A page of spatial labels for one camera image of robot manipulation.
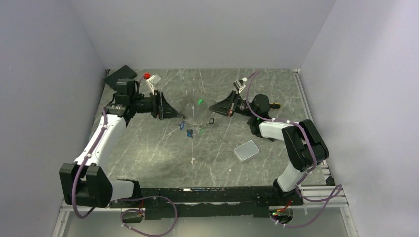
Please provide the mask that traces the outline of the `blue key tag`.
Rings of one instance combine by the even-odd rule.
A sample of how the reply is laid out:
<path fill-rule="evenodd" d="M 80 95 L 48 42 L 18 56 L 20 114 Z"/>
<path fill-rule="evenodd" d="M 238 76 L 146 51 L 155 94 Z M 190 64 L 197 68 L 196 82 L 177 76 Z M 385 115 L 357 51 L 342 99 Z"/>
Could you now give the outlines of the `blue key tag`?
<path fill-rule="evenodd" d="M 184 125 L 185 125 L 185 121 L 182 121 L 182 122 L 179 124 L 179 129 L 180 129 L 180 130 L 183 130 L 183 129 L 184 129 Z"/>
<path fill-rule="evenodd" d="M 189 138 L 193 138 L 193 130 L 192 129 L 187 129 L 186 134 Z"/>

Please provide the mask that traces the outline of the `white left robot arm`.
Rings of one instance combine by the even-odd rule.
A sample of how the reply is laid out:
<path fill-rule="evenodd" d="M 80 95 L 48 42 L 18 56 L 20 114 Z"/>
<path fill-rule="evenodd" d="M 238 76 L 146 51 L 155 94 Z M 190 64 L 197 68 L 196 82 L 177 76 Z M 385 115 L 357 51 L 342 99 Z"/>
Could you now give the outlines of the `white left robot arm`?
<path fill-rule="evenodd" d="M 105 165 L 111 150 L 136 114 L 149 113 L 159 120 L 177 119 L 182 114 L 158 90 L 145 96 L 139 87 L 140 82 L 134 79 L 116 81 L 113 99 L 103 108 L 91 140 L 72 163 L 61 166 L 59 176 L 67 205 L 104 208 L 115 200 L 123 200 L 129 207 L 141 203 L 138 181 L 109 180 Z"/>

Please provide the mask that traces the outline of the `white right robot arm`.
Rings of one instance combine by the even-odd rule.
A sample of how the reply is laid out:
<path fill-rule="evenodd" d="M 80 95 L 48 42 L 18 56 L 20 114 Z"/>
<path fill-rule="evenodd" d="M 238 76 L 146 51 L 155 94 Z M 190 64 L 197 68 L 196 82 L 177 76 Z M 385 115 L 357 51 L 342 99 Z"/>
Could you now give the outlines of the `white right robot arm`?
<path fill-rule="evenodd" d="M 210 105 L 209 110 L 227 117 L 234 114 L 248 116 L 247 125 L 253 135 L 284 142 L 289 161 L 274 181 L 276 189 L 272 192 L 274 202 L 284 205 L 291 199 L 291 191 L 329 157 L 329 150 L 313 121 L 291 122 L 270 117 L 270 110 L 278 107 L 264 94 L 256 95 L 249 102 L 232 91 L 226 99 Z"/>

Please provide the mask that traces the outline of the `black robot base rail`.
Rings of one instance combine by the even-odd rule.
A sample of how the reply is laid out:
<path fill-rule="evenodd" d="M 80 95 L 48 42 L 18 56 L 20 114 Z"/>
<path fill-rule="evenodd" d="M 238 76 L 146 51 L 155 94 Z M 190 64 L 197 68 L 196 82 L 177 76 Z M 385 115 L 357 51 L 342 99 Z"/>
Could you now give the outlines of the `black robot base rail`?
<path fill-rule="evenodd" d="M 267 218 L 271 210 L 303 205 L 295 191 L 283 193 L 273 186 L 142 188 L 136 197 L 148 197 L 148 200 L 115 200 L 109 207 L 143 207 L 146 220 L 159 220 L 175 214 L 179 217 L 245 215 Z"/>

